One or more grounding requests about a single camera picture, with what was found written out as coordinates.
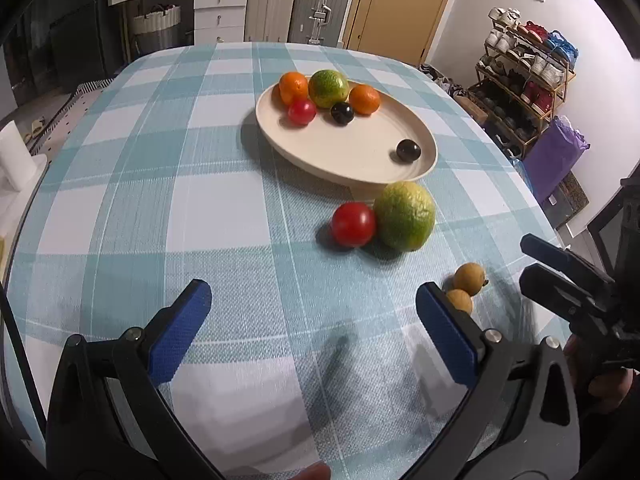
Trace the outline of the person's right hand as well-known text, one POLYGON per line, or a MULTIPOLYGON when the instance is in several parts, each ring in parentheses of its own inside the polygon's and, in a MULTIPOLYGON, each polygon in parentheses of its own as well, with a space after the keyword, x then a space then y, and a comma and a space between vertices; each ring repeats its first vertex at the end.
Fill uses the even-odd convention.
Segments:
POLYGON ((618 368, 600 376, 593 376, 588 370, 590 351, 582 339, 570 336, 563 350, 574 387, 578 382, 588 380, 588 394, 596 400, 603 413, 615 410, 629 393, 637 372, 632 368, 618 368))

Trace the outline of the person's left hand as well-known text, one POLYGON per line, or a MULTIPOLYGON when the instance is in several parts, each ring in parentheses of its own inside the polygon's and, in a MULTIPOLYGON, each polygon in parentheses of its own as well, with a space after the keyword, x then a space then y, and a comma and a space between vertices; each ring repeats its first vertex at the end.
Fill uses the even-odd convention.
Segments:
POLYGON ((320 460, 320 462, 303 469, 290 480, 330 480, 331 474, 331 468, 320 460))

